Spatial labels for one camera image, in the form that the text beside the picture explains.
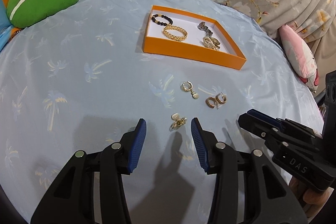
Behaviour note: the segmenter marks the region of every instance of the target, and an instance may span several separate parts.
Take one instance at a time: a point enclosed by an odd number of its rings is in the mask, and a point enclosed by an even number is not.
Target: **gold earring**
[[[180,114],[178,113],[173,114],[171,118],[174,120],[173,124],[170,126],[171,130],[176,130],[187,122],[187,117],[180,118]]]
[[[221,105],[224,105],[224,104],[226,103],[226,95],[224,95],[223,92],[221,92],[221,94],[222,94],[222,99],[223,99],[223,100],[220,100],[220,98],[219,98],[220,93],[218,93],[218,94],[216,95],[216,100],[217,100],[217,102],[219,102]]]
[[[208,105],[208,107],[214,108],[216,107],[218,109],[218,102],[214,97],[209,97],[205,100],[205,103]]]
[[[193,96],[194,99],[198,99],[199,95],[198,93],[196,93],[195,91],[193,91],[193,84],[190,81],[186,81],[182,84],[181,88],[185,91],[185,92],[191,92],[191,95]]]

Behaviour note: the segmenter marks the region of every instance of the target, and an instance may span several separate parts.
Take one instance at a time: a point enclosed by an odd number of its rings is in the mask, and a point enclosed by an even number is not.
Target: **gold chain bracelet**
[[[175,30],[175,31],[178,31],[178,32],[182,33],[183,36],[182,36],[182,37],[178,37],[177,35],[173,35],[173,34],[167,32],[167,30]],[[179,41],[179,42],[181,42],[181,41],[186,40],[187,35],[188,35],[188,32],[187,32],[186,30],[182,29],[181,27],[173,26],[173,25],[167,25],[167,26],[164,27],[164,29],[163,29],[163,34],[164,34],[166,37],[168,37],[169,39],[171,39],[171,40],[175,40],[175,41]]]

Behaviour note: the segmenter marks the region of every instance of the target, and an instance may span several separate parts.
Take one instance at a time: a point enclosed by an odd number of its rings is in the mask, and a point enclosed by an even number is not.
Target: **pink pillow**
[[[317,90],[319,73],[310,48],[306,42],[287,25],[279,29],[283,49],[288,61],[300,79],[309,87],[310,91]]]

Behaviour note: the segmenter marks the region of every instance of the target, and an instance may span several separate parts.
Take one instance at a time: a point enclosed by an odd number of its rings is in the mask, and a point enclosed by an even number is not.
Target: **light blue bedsheet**
[[[152,5],[218,20],[247,62],[238,71],[144,54]],[[198,100],[180,90],[184,81],[194,84]],[[205,99],[221,91],[227,103],[209,108]],[[215,176],[199,165],[190,121],[198,117],[205,130],[237,150],[268,153],[262,140],[237,126],[238,116],[251,108],[322,131],[310,91],[247,16],[210,0],[80,0],[26,28],[0,53],[0,183],[29,221],[75,151],[100,151],[144,118],[138,167],[124,176],[133,223],[204,224]],[[188,122],[170,132],[176,112]]]

